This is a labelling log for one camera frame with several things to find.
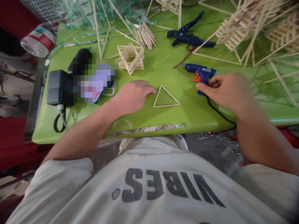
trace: bundle of wooden sticks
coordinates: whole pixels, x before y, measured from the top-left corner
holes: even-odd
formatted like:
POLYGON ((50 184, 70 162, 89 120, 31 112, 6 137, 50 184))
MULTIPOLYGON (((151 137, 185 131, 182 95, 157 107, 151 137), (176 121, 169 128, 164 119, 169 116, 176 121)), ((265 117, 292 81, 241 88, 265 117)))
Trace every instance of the bundle of wooden sticks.
POLYGON ((134 28, 134 32, 139 45, 143 48, 147 46, 149 50, 152 50, 152 46, 156 46, 156 37, 145 22, 140 24, 138 28, 134 28))

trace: plier handle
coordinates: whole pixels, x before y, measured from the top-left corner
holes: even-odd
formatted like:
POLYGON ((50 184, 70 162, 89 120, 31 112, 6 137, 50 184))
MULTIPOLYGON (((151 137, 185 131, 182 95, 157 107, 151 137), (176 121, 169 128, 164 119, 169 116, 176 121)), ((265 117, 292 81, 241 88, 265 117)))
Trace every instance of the plier handle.
MULTIPOLYGON (((177 30, 170 30, 167 33, 167 38, 174 36, 175 40, 172 43, 172 46, 177 45, 178 43, 182 42, 185 44, 190 44, 193 46, 200 46, 202 45, 205 40, 199 39, 192 34, 187 34, 188 30, 194 26, 202 17, 205 11, 202 11, 199 16, 197 16, 194 20, 183 26, 179 31, 177 30)), ((208 41, 203 47, 213 48, 216 45, 215 42, 208 41)))

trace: green tabletop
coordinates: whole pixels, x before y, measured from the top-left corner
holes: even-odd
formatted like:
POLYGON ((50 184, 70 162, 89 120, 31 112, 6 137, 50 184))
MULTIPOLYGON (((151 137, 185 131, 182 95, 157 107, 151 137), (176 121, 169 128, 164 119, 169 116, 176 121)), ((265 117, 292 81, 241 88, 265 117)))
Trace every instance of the green tabletop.
MULTIPOLYGON (((233 11, 232 6, 223 6, 225 10, 233 11)), ((195 6, 192 8, 182 9, 182 26, 193 20, 203 9, 206 10, 204 17, 192 28, 190 33, 199 36, 201 39, 208 38, 221 24, 223 19, 227 17, 226 14, 205 8, 203 6, 195 6)), ((178 17, 171 12, 160 12, 152 18, 153 21, 159 21, 161 26, 167 26, 177 29, 178 17)), ((112 24, 124 33, 129 33, 121 21, 114 21, 112 24)), ((155 95, 150 95, 146 98, 144 107, 130 115, 123 116, 116 120, 107 130, 105 136, 112 133, 132 130, 143 127, 160 126, 167 124, 184 123, 183 127, 172 128, 167 130, 157 130, 149 132, 137 132, 120 135, 118 138, 130 137, 145 137, 154 135, 178 134, 178 133, 193 133, 206 132, 215 130, 226 130, 233 127, 232 124, 225 121, 218 115, 207 103, 204 96, 197 94, 195 82, 192 81, 194 74, 187 72, 183 67, 179 66, 175 69, 173 67, 180 63, 189 53, 186 50, 186 44, 178 44, 173 47, 171 43, 174 39, 167 39, 167 30, 151 26, 150 29, 156 36, 157 46, 153 46, 153 50, 145 50, 144 70, 136 70, 132 76, 126 70, 119 70, 115 77, 116 93, 127 82, 132 80, 146 80, 149 81, 157 90, 160 85, 163 85, 180 103, 180 106, 153 108, 155 95)), ((66 30, 63 25, 60 26, 57 43, 64 41, 71 37, 67 42, 77 42, 84 40, 96 39, 96 37, 84 37, 84 33, 93 32, 90 30, 83 30, 80 28, 74 30, 66 30)), ((125 38, 119 33, 112 31, 110 33, 111 39, 107 43, 104 58, 118 54, 117 45, 128 45, 131 40, 125 38)), ((249 41, 244 41, 237 50, 242 56, 245 52, 249 41)), ((63 69, 67 71, 70 62, 80 48, 91 46, 91 52, 95 62, 99 63, 99 52, 97 44, 89 44, 83 46, 73 46, 60 49, 52 58, 48 72, 63 69)), ((263 33, 259 34, 255 42, 256 62, 269 54, 270 41, 264 38, 263 33)), ((233 52, 229 51, 223 44, 216 45, 213 49, 200 49, 201 54, 210 55, 226 60, 237 59, 233 52)), ((267 112, 270 120, 275 125, 291 125, 299 124, 299 108, 295 107, 284 88, 279 81, 274 81, 269 84, 263 84, 264 81, 276 78, 269 64, 265 64, 256 68, 252 68, 251 57, 246 68, 243 66, 233 65, 226 62, 221 62, 198 55, 191 54, 184 63, 195 63, 214 68, 217 74, 239 72, 245 74, 250 80, 251 88, 255 93, 255 97, 260 105, 267 112)), ((285 64, 275 63, 279 72, 282 75, 289 74, 298 70, 296 67, 287 66, 285 64)), ((289 86, 292 94, 297 102, 299 102, 299 82, 296 76, 287 77, 284 79, 289 86)), ((33 142, 37 144, 55 143, 63 133, 56 133, 53 129, 53 122, 58 115, 58 110, 55 106, 46 104, 47 98, 46 81, 45 90, 41 101, 40 111, 36 123, 36 128, 32 137, 33 142)), ((77 103, 72 107, 67 108, 67 124, 72 127, 77 122, 81 121, 104 102, 111 99, 111 97, 103 96, 100 98, 98 104, 83 104, 77 103)), ((157 104, 172 104, 173 100, 162 92, 158 98, 157 104)), ((212 104, 218 108, 228 119, 235 120, 233 114, 224 108, 219 107, 214 102, 212 104)))

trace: orange trigger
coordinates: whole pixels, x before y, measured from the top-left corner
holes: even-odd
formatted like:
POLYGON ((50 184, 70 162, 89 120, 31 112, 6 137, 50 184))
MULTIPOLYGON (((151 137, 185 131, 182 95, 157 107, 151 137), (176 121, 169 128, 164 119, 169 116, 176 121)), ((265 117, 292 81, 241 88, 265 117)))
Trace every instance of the orange trigger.
POLYGON ((195 82, 201 82, 202 79, 200 78, 198 72, 196 72, 195 74, 196 74, 196 77, 194 79, 192 79, 192 80, 195 81, 195 82))

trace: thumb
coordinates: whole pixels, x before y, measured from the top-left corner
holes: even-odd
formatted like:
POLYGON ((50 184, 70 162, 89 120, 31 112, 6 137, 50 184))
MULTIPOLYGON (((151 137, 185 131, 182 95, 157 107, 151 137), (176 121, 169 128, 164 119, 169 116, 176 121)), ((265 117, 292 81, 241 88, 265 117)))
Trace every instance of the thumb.
POLYGON ((198 90, 202 91, 203 93, 207 94, 209 97, 211 97, 211 95, 213 95, 214 89, 202 82, 197 83, 196 88, 198 90))

